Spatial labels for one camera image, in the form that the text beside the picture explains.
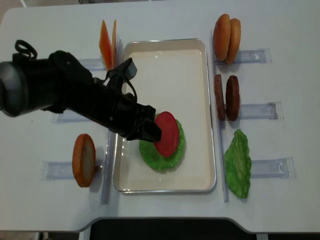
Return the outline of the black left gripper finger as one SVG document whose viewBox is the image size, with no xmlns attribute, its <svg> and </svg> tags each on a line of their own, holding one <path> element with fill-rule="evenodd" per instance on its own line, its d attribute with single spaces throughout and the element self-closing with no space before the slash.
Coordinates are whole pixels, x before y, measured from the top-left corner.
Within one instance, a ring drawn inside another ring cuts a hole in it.
<svg viewBox="0 0 320 240">
<path fill-rule="evenodd" d="M 162 131 L 156 123 L 150 119 L 143 119 L 133 127 L 127 136 L 128 141 L 144 140 L 148 142 L 159 142 Z"/>
</svg>

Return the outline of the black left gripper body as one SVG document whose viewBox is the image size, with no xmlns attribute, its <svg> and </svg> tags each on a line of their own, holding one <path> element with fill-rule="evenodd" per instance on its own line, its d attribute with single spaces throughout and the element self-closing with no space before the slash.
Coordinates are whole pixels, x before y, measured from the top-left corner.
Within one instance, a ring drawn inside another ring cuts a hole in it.
<svg viewBox="0 0 320 240">
<path fill-rule="evenodd" d="M 137 103 L 131 93 L 122 93 L 121 82 L 108 82 L 110 100 L 104 116 L 104 126 L 127 139 L 130 131 L 144 119 L 155 122 L 156 109 L 150 105 Z"/>
</svg>

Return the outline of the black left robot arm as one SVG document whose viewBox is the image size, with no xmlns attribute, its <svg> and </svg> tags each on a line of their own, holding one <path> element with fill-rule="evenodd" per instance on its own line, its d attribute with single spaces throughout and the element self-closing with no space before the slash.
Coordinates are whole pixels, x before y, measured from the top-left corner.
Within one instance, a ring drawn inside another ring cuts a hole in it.
<svg viewBox="0 0 320 240">
<path fill-rule="evenodd" d="M 0 109 L 9 117 L 37 110 L 61 114 L 71 110 L 127 140 L 158 142 L 156 110 L 138 103 L 135 90 L 123 93 L 137 74 L 131 58 L 93 77 L 71 53 L 58 50 L 47 59 L 26 41 L 17 40 L 12 61 L 0 64 Z"/>
</svg>

